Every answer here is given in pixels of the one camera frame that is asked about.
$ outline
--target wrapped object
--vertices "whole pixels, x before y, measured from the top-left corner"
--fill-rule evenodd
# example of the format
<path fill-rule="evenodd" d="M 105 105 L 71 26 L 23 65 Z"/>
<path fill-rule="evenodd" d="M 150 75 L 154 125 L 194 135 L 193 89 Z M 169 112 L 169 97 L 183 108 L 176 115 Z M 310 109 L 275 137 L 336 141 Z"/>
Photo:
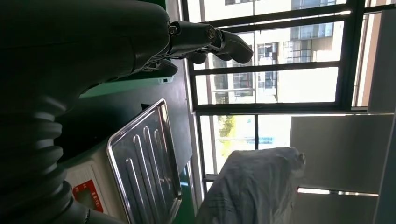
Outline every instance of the wrapped object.
<path fill-rule="evenodd" d="M 198 211 L 197 224 L 288 224 L 304 155 L 284 147 L 234 151 Z"/>

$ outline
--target building window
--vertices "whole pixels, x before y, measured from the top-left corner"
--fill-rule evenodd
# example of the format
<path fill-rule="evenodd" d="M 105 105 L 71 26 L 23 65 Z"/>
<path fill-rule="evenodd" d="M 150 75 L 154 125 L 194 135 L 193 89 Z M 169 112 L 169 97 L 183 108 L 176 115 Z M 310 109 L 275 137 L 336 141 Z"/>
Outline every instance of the building window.
<path fill-rule="evenodd" d="M 287 63 L 311 62 L 312 40 L 288 41 L 283 44 L 284 58 Z"/>
<path fill-rule="evenodd" d="M 291 28 L 291 40 L 307 40 L 333 36 L 334 23 L 323 23 Z"/>
<path fill-rule="evenodd" d="M 264 89 L 265 95 L 276 95 L 278 87 L 278 72 L 266 71 L 260 72 L 257 76 L 259 89 Z"/>
<path fill-rule="evenodd" d="M 278 43 L 258 44 L 257 55 L 259 65 L 278 64 Z"/>
<path fill-rule="evenodd" d="M 229 5 L 235 5 L 235 4 L 246 3 L 251 1 L 253 0 L 225 0 L 224 2 L 226 3 L 226 6 L 229 6 Z"/>
<path fill-rule="evenodd" d="M 216 104 L 229 104 L 228 92 L 216 92 L 215 93 Z"/>
<path fill-rule="evenodd" d="M 253 65 L 253 58 L 250 59 L 248 63 L 240 64 L 234 60 L 232 60 L 232 67 L 244 67 L 244 66 L 252 66 Z"/>
<path fill-rule="evenodd" d="M 227 74 L 214 75 L 214 86 L 216 90 L 228 90 Z"/>
<path fill-rule="evenodd" d="M 213 60 L 213 66 L 215 69 L 227 67 L 227 61 L 223 61 L 220 58 L 216 57 L 215 55 L 213 55 L 212 60 Z"/>
<path fill-rule="evenodd" d="M 236 97 L 251 97 L 253 96 L 253 73 L 240 73 L 233 75 L 234 89 L 252 88 L 252 90 L 236 91 Z"/>
<path fill-rule="evenodd" d="M 291 10 L 335 5 L 336 0 L 292 0 Z"/>

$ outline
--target window frame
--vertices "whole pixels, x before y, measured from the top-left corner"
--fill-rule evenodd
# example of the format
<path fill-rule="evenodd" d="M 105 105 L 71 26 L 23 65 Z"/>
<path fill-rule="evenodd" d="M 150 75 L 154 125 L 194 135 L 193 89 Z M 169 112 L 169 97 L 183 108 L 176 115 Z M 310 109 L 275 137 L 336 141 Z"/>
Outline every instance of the window frame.
<path fill-rule="evenodd" d="M 188 6 L 187 0 L 182 1 L 182 10 L 184 20 L 188 21 Z M 270 13 L 262 15 L 253 15 L 240 18 L 223 19 L 216 21 L 204 21 L 202 23 L 210 24 L 214 27 L 227 27 L 225 30 L 230 32 L 248 32 L 261 29 L 275 29 L 285 28 L 291 26 L 301 26 L 304 24 L 319 24 L 334 21 L 344 21 L 344 33 L 341 47 L 341 59 L 337 62 L 318 62 L 318 63 L 295 63 L 295 64 L 273 64 L 264 66 L 243 66 L 235 68 L 221 68 L 221 69 L 206 69 L 194 70 L 193 64 L 188 62 L 187 72 L 190 76 L 191 84 L 191 99 L 193 102 L 193 111 L 197 116 L 197 131 L 198 131 L 198 149 L 200 151 L 200 167 L 202 170 L 202 187 L 204 192 L 207 192 L 206 183 L 214 182 L 216 175 L 207 174 L 205 172 L 205 161 L 203 158 L 203 144 L 202 144 L 202 130 L 201 130 L 201 116 L 212 115 L 245 115 L 251 114 L 255 117 L 255 148 L 259 148 L 259 114 L 300 114 L 300 113 L 364 113 L 367 112 L 364 108 L 352 108 L 352 96 L 354 91 L 354 78 L 357 69 L 357 58 L 359 53 L 360 35 L 362 29 L 363 15 L 379 13 L 382 10 L 396 9 L 394 4 L 382 5 L 375 7 L 366 7 L 365 1 L 361 0 L 347 0 L 346 4 L 331 5 L 325 7 L 308 8 L 291 10 L 281 13 Z M 309 18 L 303 20 L 291 20 L 284 22 L 274 22 L 267 24 L 255 24 L 261 21 L 275 21 L 284 18 L 300 18 L 311 15 L 334 14 L 343 11 L 351 11 L 348 15 L 334 15 L 318 18 Z M 321 67 L 338 67 L 339 80 L 337 82 L 337 103 L 298 103 L 298 104 L 256 104 L 256 105 L 198 105 L 196 101 L 196 76 L 200 75 L 215 75 L 215 74 L 232 74 L 243 72 L 263 72 L 263 71 L 277 71 L 289 69 L 309 69 Z"/>

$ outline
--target bolt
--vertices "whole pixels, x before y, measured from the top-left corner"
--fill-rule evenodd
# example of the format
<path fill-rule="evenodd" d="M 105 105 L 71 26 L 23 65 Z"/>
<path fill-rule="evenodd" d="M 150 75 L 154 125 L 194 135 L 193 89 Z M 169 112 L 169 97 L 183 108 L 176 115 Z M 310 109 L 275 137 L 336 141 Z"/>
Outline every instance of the bolt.
<path fill-rule="evenodd" d="M 213 38 L 215 38 L 215 36 L 216 36 L 216 31 L 214 30 L 214 28 L 210 28 L 210 29 L 208 30 L 208 37 L 209 37 L 209 39 L 213 39 Z"/>
<path fill-rule="evenodd" d="M 177 33 L 177 27 L 176 26 L 169 26 L 168 31 L 170 34 L 176 34 Z"/>

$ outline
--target metal tray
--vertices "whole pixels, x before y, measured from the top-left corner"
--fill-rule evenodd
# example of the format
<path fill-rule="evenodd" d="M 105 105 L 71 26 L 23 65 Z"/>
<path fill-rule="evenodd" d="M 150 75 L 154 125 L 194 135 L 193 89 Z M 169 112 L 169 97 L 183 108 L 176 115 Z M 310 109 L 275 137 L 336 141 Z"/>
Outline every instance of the metal tray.
<path fill-rule="evenodd" d="M 111 136 L 107 155 L 129 223 L 172 223 L 182 191 L 165 100 Z"/>

